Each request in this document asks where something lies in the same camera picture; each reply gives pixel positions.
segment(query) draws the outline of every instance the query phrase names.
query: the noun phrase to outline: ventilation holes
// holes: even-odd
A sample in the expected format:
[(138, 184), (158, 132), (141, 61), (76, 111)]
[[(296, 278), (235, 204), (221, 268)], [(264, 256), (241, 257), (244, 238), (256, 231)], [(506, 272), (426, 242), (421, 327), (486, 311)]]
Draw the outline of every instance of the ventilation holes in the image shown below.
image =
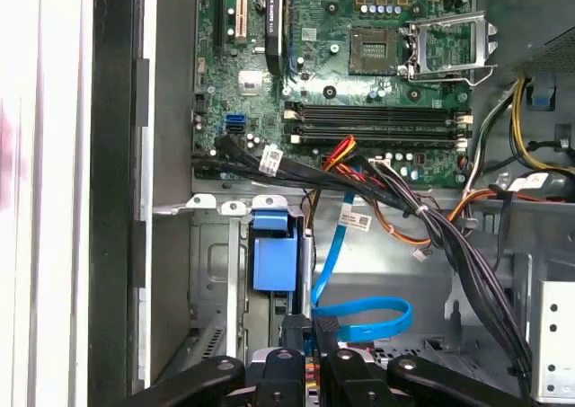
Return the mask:
[(223, 331), (224, 331), (223, 329), (216, 329), (214, 331), (214, 334), (212, 335), (212, 338), (209, 341), (206, 350), (204, 350), (204, 353), (201, 355), (202, 359), (207, 359), (214, 356), (214, 349), (216, 348)]

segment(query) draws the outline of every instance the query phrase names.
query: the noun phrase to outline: cable bundle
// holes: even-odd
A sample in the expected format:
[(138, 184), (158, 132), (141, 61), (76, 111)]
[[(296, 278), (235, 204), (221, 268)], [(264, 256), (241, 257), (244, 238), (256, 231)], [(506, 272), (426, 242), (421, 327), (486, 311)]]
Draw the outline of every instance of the cable bundle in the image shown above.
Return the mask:
[[(356, 194), (367, 200), (376, 214), (378, 202), (401, 210), (405, 215), (420, 218), (426, 226), (429, 239), (413, 240), (393, 229), (379, 213), (378, 219), (384, 223), (385, 230), (392, 230), (394, 236), (402, 240), (416, 241), (417, 244), (431, 244), (443, 248), (450, 265), (459, 274), (464, 291), (479, 319), (505, 350), (513, 365), (525, 396), (529, 392), (531, 375), (531, 350), (518, 328), (517, 321), (501, 284), (484, 257), (473, 248), (464, 236), (452, 224), (469, 202), (495, 196), (491, 190), (479, 190), (468, 194), (449, 217), (438, 209), (423, 203), (423, 197), (409, 188), (403, 178), (390, 166), (380, 164), (376, 167), (364, 157), (349, 156), (355, 146), (352, 137), (344, 140), (319, 170), (283, 157), (275, 177), (259, 171), (260, 160), (244, 151), (235, 137), (224, 135), (216, 141), (217, 149), (226, 159), (216, 159), (195, 155), (193, 165), (197, 169), (207, 167), (220, 172), (234, 173), (255, 181), (287, 187), (316, 189), (310, 198), (311, 208), (308, 220), (313, 221), (314, 207), (319, 199), (318, 190), (344, 191)], [(356, 172), (349, 165), (361, 168)], [(518, 195), (520, 199), (531, 199)]]

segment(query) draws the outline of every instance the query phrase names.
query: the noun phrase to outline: blue drive bracket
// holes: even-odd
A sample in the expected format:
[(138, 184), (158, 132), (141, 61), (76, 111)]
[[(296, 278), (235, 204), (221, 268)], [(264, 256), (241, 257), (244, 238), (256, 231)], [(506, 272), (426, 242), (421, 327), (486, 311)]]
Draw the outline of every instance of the blue drive bracket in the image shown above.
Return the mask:
[(286, 211), (254, 211), (253, 288), (263, 291), (296, 291), (297, 227), (288, 231)]

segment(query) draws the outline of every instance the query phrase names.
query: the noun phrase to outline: sticker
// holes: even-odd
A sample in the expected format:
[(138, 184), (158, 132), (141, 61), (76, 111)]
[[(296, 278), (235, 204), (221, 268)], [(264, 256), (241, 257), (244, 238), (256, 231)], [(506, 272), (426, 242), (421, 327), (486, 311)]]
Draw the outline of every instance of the sticker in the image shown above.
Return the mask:
[(416, 258), (418, 261), (426, 261), (428, 259), (428, 255), (419, 248), (415, 249), (412, 256)]
[(545, 181), (549, 178), (549, 173), (541, 172), (541, 173), (532, 173), (527, 176), (527, 180), (523, 185), (523, 189), (540, 189), (545, 184)]
[(368, 232), (369, 227), (371, 226), (371, 217), (351, 212), (351, 205), (349, 203), (343, 204), (341, 205), (339, 224), (341, 226)]
[(316, 41), (317, 29), (316, 28), (302, 28), (302, 41)]
[(527, 178), (517, 178), (516, 180), (514, 180), (511, 185), (509, 185), (509, 187), (507, 188), (507, 191), (519, 191), (523, 188), (523, 186), (525, 185), (525, 182), (527, 181)]
[(275, 146), (266, 145), (263, 148), (263, 154), (261, 155), (260, 161), (260, 172), (265, 173), (269, 176), (276, 176), (278, 173), (279, 162), (281, 162), (281, 157), (283, 157), (284, 152), (277, 149)]

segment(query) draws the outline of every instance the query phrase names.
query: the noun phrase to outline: sata port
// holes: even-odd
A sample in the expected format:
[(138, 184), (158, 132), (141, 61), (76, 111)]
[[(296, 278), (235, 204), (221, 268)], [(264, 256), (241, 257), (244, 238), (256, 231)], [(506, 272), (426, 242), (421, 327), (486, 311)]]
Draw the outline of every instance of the sata port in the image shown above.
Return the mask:
[(242, 134), (245, 131), (245, 115), (242, 113), (226, 114), (226, 132)]

